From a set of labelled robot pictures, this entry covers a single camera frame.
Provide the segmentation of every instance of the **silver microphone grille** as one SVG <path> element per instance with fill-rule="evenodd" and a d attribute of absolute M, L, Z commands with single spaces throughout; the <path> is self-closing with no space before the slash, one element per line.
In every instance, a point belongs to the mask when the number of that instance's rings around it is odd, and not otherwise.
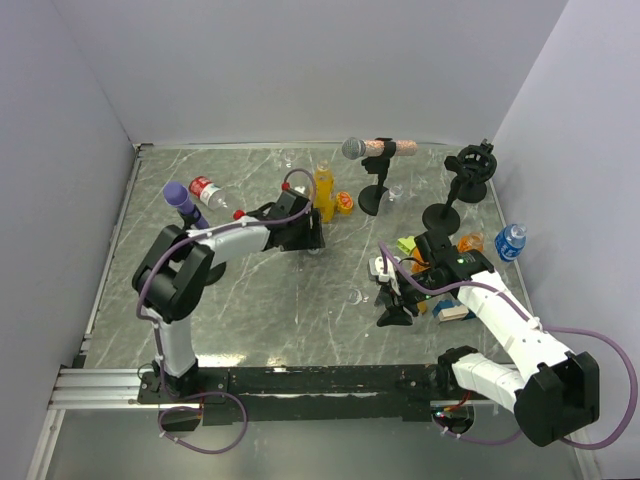
<path fill-rule="evenodd" d="M 342 144 L 342 154 L 350 160 L 364 156 L 365 151 L 364 142 L 358 138 L 347 138 Z"/>

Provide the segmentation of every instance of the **round black base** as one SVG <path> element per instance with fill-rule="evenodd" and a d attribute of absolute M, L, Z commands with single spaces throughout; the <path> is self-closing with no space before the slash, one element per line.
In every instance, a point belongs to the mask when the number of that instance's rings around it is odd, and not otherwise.
<path fill-rule="evenodd" d="M 453 208 L 444 218 L 440 218 L 444 203 L 434 203 L 425 208 L 422 212 L 422 224 L 428 229 L 444 228 L 447 235 L 453 235 L 460 228 L 460 215 Z"/>
<path fill-rule="evenodd" d="M 358 195 L 358 206 L 367 215 L 375 217 L 378 214 L 378 207 L 380 206 L 380 199 L 376 198 L 377 185 L 369 185 L 365 187 Z M 387 187 L 382 187 L 382 193 L 389 190 Z"/>
<path fill-rule="evenodd" d="M 465 203 L 478 203 L 486 196 L 487 185 L 484 183 L 465 183 L 458 192 L 458 200 Z"/>
<path fill-rule="evenodd" d="M 225 270 L 227 269 L 227 262 L 221 263 L 220 265 L 216 265 L 211 270 L 209 270 L 209 274 L 207 275 L 207 282 L 205 285 L 213 285 L 218 280 L 222 278 Z"/>

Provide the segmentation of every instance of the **blue label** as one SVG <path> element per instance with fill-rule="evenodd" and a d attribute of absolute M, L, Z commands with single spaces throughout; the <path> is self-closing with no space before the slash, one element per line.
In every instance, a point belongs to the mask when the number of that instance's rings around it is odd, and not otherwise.
<path fill-rule="evenodd" d="M 503 262 L 513 262 L 524 247 L 516 248 L 507 242 L 505 231 L 502 230 L 496 237 L 496 250 Z"/>

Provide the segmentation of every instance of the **table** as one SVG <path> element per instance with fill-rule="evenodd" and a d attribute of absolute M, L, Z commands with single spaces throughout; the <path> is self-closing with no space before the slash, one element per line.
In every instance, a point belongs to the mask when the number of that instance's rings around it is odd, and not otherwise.
<path fill-rule="evenodd" d="M 368 278 L 368 260 L 379 255 L 379 240 L 400 254 L 395 248 L 398 237 L 424 231 L 422 211 L 444 202 L 449 190 L 452 174 L 444 169 L 444 158 L 459 149 L 422 145 L 414 157 L 392 160 L 386 185 L 402 186 L 401 215 L 369 217 L 356 206 L 350 216 L 336 214 L 323 225 L 327 248 L 318 255 L 272 250 L 229 261 L 224 277 L 205 289 L 193 313 L 193 346 L 200 365 L 432 363 L 448 348 L 461 345 L 475 347 L 497 362 L 509 362 L 477 319 L 439 324 L 427 313 L 412 327 L 375 325 L 382 311 L 373 305 L 378 289 Z M 136 368 L 153 359 L 150 325 L 135 317 L 137 297 L 131 277 L 160 230 L 180 225 L 162 196 L 166 182 L 188 185 L 196 176 L 208 176 L 235 199 L 229 201 L 232 209 L 249 211 L 277 199 L 288 168 L 312 169 L 322 160 L 330 161 L 335 189 L 354 199 L 375 182 L 375 176 L 367 175 L 359 161 L 344 158 L 335 144 L 143 147 L 85 367 Z M 456 202 L 454 207 L 462 223 L 452 241 L 471 231 L 484 232 L 486 256 L 526 305 L 517 265 L 502 263 L 493 247 L 493 238 L 503 227 L 493 189 L 479 204 Z M 210 212 L 203 205 L 201 209 L 212 224 L 231 221 L 228 211 Z"/>

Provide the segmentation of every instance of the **blue bottle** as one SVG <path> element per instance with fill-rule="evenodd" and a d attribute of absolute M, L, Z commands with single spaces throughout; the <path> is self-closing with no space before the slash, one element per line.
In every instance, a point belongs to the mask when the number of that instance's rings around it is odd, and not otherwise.
<path fill-rule="evenodd" d="M 522 223 L 507 225 L 496 237 L 496 250 L 504 262 L 513 262 L 527 243 L 527 227 Z"/>

